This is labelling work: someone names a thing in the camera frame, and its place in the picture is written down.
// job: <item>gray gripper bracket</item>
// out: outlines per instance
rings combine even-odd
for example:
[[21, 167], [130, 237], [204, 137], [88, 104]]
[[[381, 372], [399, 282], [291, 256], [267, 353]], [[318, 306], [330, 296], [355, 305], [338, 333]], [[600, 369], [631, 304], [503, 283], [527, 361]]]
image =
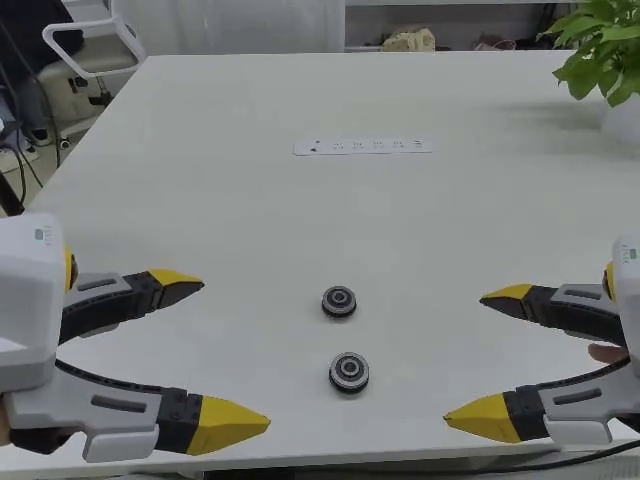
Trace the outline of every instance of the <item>gray gripper bracket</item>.
[[[131, 290], [131, 286], [117, 273], [81, 273], [78, 275], [71, 290], [65, 295], [64, 307], [67, 308], [76, 303], [84, 302], [97, 295], [108, 295], [129, 290]], [[88, 338], [110, 332], [118, 328], [119, 325], [119, 323], [114, 323], [103, 328], [91, 330], [83, 333], [80, 337]]]
[[640, 381], [629, 363], [558, 382], [557, 386], [549, 384], [538, 393], [546, 412], [547, 428], [558, 422], [586, 422], [600, 429], [601, 443], [611, 441], [609, 420], [640, 411]]
[[[564, 284], [551, 297], [552, 302], [581, 305], [608, 312], [612, 316], [618, 316], [618, 307], [611, 301], [604, 288], [600, 284]], [[586, 335], [581, 332], [565, 330], [567, 335], [600, 342], [601, 338]]]
[[161, 393], [103, 385], [56, 366], [49, 383], [4, 398], [13, 429], [70, 427], [85, 432], [87, 462], [146, 458], [158, 440]]

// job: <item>chair armrest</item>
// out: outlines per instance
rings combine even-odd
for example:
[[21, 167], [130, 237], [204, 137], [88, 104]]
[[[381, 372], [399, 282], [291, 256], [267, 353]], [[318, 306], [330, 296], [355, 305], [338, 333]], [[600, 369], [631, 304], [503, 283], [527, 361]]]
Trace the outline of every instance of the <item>chair armrest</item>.
[[[119, 70], [109, 70], [106, 72], [87, 72], [67, 52], [65, 52], [64, 49], [58, 44], [58, 42], [56, 42], [53, 38], [53, 35], [56, 32], [68, 30], [84, 30], [88, 28], [104, 27], [110, 25], [115, 27], [116, 35], [118, 35], [120, 40], [127, 46], [133, 56], [136, 58], [136, 65]], [[104, 77], [107, 75], [135, 72], [140, 64], [147, 58], [144, 47], [138, 41], [138, 39], [134, 37], [133, 34], [129, 31], [129, 28], [125, 25], [124, 21], [119, 15], [105, 20], [52, 23], [51, 25], [47, 25], [44, 30], [42, 30], [42, 38], [44, 39], [46, 44], [49, 45], [67, 65], [69, 65], [71, 69], [73, 69], [80, 77], [87, 80], [96, 77]]]

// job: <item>person's hand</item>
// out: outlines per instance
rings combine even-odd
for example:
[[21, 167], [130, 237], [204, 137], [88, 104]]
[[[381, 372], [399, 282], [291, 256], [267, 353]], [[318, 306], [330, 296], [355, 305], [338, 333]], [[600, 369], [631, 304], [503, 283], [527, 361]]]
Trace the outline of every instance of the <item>person's hand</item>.
[[611, 347], [609, 345], [589, 345], [589, 355], [594, 360], [602, 363], [616, 363], [625, 359], [629, 354], [624, 348]]
[[10, 431], [11, 427], [9, 427], [7, 411], [4, 409], [4, 402], [0, 398], [0, 447], [4, 447], [5, 445], [9, 445], [11, 443], [9, 441]]

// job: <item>cable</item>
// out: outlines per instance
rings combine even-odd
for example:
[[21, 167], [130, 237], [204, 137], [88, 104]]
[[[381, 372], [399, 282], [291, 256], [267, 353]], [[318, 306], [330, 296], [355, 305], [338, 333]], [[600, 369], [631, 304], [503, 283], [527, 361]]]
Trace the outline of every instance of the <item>cable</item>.
[[29, 65], [29, 62], [27, 62], [27, 59], [24, 58], [24, 55], [22, 55], [22, 52], [18, 48], [18, 45], [16, 45], [16, 42], [13, 40], [11, 33], [9, 33], [9, 30], [7, 30], [7, 27], [5, 27], [4, 23], [1, 20], [0, 20], [0, 29], [2, 29], [2, 31], [4, 32], [5, 37], [7, 37], [7, 40], [11, 44], [11, 48], [20, 59], [20, 62], [22, 62], [24, 67], [29, 72], [29, 75], [31, 76], [31, 78], [33, 78], [33, 80], [36, 82], [36, 85], [38, 86], [38, 89], [40, 90], [40, 93], [44, 98], [45, 104], [47, 105], [47, 115], [49, 115], [49, 122], [51, 123], [51, 129], [53, 130], [53, 137], [54, 137], [54, 142], [56, 146], [56, 168], [60, 168], [60, 164], [62, 163], [62, 158], [60, 153], [60, 133], [58, 132], [58, 126], [56, 125], [55, 119], [53, 118], [53, 108], [51, 107], [51, 101], [49, 100], [49, 96], [47, 95], [47, 92], [42, 86], [42, 83], [40, 83], [40, 80], [38, 80], [38, 76], [31, 68], [31, 65]]
[[[11, 85], [11, 82], [9, 81], [9, 77], [1, 61], [0, 61], [0, 76], [2, 77], [2, 81], [5, 87], [7, 88], [7, 90], [9, 90], [9, 94], [11, 95], [11, 101], [13, 102], [13, 107], [16, 110], [16, 122], [18, 123], [18, 128], [16, 129], [16, 132], [15, 132], [16, 145], [18, 145], [18, 148], [20, 148], [20, 127], [22, 125], [22, 121], [20, 120], [20, 104], [18, 103], [18, 97], [16, 95], [16, 92], [13, 89], [13, 85]], [[18, 154], [16, 149], [13, 148], [11, 145], [6, 144], [6, 145], [3, 145], [3, 147], [11, 150], [15, 155], [16, 160], [18, 160], [18, 167], [20, 168], [20, 182], [22, 184], [22, 195], [20, 196], [20, 205], [22, 205], [22, 208], [24, 208], [24, 200], [27, 197], [27, 181], [24, 176], [24, 165], [22, 164], [22, 159], [20, 158], [20, 155]]]
[[40, 185], [40, 188], [44, 188], [44, 185], [42, 184], [42, 182], [38, 178], [38, 175], [36, 175], [36, 171], [33, 169], [33, 166], [31, 165], [31, 162], [29, 162], [27, 160], [27, 156], [22, 151], [22, 147], [20, 146], [20, 143], [18, 143], [18, 151], [20, 152], [20, 155], [22, 155], [22, 159], [24, 160], [24, 163], [26, 163], [27, 167], [29, 167], [29, 170], [31, 170], [31, 175], [33, 175], [33, 178], [36, 180], [38, 185]]
[[[599, 450], [582, 457], [570, 458], [567, 460], [558, 460], [557, 462], [540, 463], [537, 465], [521, 465], [516, 467], [504, 468], [478, 468], [478, 469], [462, 469], [462, 470], [373, 470], [368, 468], [316, 468], [313, 471], [318, 473], [327, 473], [332, 475], [362, 475], [369, 477], [423, 477], [426, 475], [441, 477], [459, 477], [465, 475], [499, 475], [504, 473], [523, 473], [523, 472], [540, 472], [544, 470], [553, 470], [556, 468], [573, 467], [585, 463], [602, 460], [622, 452], [633, 450], [640, 447], [640, 440], [634, 440], [622, 445], [618, 445], [606, 450]], [[299, 469], [298, 471], [311, 471], [311, 469]]]
[[[16, 138], [18, 139], [18, 142], [20, 142], [20, 130], [16, 130]], [[2, 148], [8, 148], [9, 150], [11, 150], [13, 154], [16, 156], [16, 160], [18, 160], [18, 167], [20, 168], [20, 183], [22, 185], [22, 194], [20, 195], [20, 205], [22, 205], [22, 207], [24, 208], [24, 201], [27, 198], [27, 180], [24, 175], [24, 164], [22, 163], [22, 158], [20, 158], [20, 155], [18, 154], [16, 149], [13, 148], [11, 145], [5, 144], [5, 145], [2, 145]]]

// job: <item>shelf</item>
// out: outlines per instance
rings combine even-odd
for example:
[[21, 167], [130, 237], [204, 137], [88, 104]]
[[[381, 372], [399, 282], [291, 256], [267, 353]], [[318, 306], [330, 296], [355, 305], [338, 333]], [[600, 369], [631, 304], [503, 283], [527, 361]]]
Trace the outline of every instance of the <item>shelf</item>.
[[530, 5], [534, 3], [575, 3], [575, 0], [346, 0], [347, 7], [395, 5]]

